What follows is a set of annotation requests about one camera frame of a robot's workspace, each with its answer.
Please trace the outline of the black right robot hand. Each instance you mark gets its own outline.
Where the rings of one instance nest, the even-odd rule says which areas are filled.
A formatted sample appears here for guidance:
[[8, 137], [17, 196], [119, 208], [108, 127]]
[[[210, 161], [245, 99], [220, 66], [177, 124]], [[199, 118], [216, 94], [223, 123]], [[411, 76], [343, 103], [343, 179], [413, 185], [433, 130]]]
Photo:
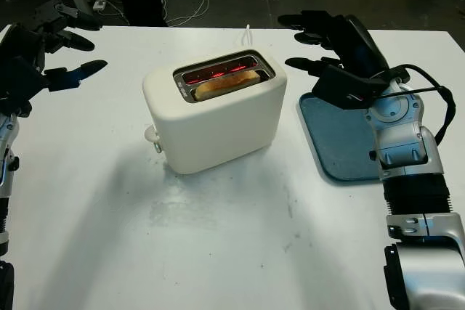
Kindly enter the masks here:
[[303, 10], [299, 14], [281, 15], [278, 22], [296, 30], [296, 41], [335, 53], [335, 58], [320, 61], [361, 77], [370, 78], [389, 68], [375, 41], [353, 15], [330, 15], [326, 11]]

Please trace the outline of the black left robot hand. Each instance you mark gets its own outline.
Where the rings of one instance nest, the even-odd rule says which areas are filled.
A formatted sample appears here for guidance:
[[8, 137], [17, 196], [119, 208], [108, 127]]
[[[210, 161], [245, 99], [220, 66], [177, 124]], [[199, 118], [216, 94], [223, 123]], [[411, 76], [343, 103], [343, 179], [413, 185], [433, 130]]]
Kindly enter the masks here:
[[103, 69], [107, 62], [94, 60], [74, 70], [46, 70], [45, 55], [65, 47], [90, 52], [94, 44], [69, 28], [99, 31], [102, 23], [94, 16], [50, 0], [34, 9], [22, 23], [11, 25], [1, 40], [1, 103], [19, 105], [42, 89], [74, 89]]

